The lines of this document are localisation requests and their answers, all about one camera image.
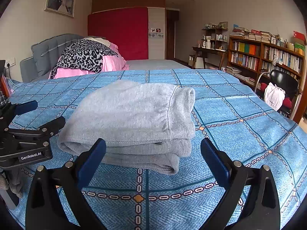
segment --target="gray headboard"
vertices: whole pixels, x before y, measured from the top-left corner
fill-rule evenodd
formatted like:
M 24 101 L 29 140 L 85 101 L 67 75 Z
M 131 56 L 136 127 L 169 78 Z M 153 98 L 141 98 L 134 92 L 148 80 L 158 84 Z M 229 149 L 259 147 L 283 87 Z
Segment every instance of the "gray headboard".
M 64 49 L 72 42 L 83 39 L 81 35 L 63 34 L 32 45 L 32 57 L 20 62 L 23 82 L 48 79 L 49 73 L 57 64 Z

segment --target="black office chair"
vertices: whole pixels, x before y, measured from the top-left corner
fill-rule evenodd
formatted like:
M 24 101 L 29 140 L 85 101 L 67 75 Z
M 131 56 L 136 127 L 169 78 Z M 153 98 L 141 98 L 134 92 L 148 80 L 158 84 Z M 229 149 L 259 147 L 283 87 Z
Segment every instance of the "black office chair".
M 284 73 L 282 71 L 278 71 L 278 70 L 272 70 L 271 72 L 267 72 L 267 71 L 262 72 L 259 75 L 256 86 L 254 88 L 254 92 L 258 96 L 260 96 L 262 99 L 264 98 L 264 92 L 261 90 L 257 90 L 257 86 L 260 81 L 260 78 L 264 74 L 269 74 L 271 78 L 271 83 L 273 85 L 280 87 L 286 92 L 285 97 L 289 97 L 289 99 L 291 100 L 291 105 L 292 105 L 291 109 L 282 105 L 279 111 L 288 115 L 290 119 L 293 119 L 294 117 L 293 112 L 294 112 L 294 108 L 296 107 L 298 97 L 300 94 L 303 93 L 303 91 L 298 88 L 297 80 L 291 77 L 291 75 Z

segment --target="wall socket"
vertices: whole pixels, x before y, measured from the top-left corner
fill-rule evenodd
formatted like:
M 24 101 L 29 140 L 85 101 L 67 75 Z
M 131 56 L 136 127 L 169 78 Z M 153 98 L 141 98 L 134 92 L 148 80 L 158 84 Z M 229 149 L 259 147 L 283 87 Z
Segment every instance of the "wall socket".
M 7 64 L 10 64 L 10 67 L 13 65 L 16 65 L 16 61 L 15 58 L 10 58 L 5 60 L 5 68 L 8 69 L 9 67 L 7 66 Z

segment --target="pink blanket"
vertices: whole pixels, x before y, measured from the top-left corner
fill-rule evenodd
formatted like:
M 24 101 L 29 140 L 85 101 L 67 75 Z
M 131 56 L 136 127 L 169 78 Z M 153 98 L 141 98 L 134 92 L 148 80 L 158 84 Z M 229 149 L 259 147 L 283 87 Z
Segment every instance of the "pink blanket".
M 122 71 L 129 70 L 129 65 L 126 64 L 125 59 L 118 52 L 118 47 L 111 43 L 110 49 L 115 51 L 118 54 L 117 56 L 106 55 L 102 59 L 102 72 L 110 72 L 110 71 Z M 72 76 L 81 76 L 85 74 L 94 74 L 92 71 L 80 70 L 80 69 L 71 69 L 71 68 L 63 68 L 59 67 L 57 69 L 55 79 L 64 78 L 64 77 L 72 77 Z

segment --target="folded gray pants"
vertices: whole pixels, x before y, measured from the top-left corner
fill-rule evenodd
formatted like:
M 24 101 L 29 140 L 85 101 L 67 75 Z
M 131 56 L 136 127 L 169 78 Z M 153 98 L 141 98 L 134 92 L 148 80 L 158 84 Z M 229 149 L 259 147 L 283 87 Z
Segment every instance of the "folded gray pants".
M 179 157 L 191 153 L 194 102 L 192 88 L 119 80 L 80 102 L 59 133 L 58 146 L 79 155 L 102 138 L 104 163 L 176 174 Z

